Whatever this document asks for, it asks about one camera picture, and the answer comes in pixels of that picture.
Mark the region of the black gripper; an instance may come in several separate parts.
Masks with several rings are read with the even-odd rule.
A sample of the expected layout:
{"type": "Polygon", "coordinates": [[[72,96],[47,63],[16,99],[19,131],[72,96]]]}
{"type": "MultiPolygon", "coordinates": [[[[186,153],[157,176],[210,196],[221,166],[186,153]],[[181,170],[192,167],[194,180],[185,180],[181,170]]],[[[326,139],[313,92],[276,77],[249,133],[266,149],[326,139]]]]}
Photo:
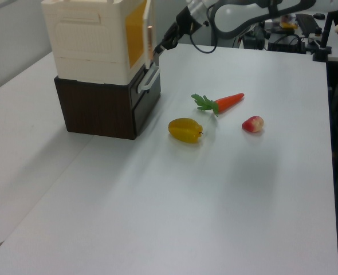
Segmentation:
{"type": "Polygon", "coordinates": [[[177,46],[179,40],[188,35],[190,38],[192,35],[202,27],[195,19],[193,19],[190,11],[185,7],[177,16],[175,22],[168,28],[162,43],[155,48],[154,63],[156,66],[160,66],[160,54],[168,49],[173,49],[177,46]]]}

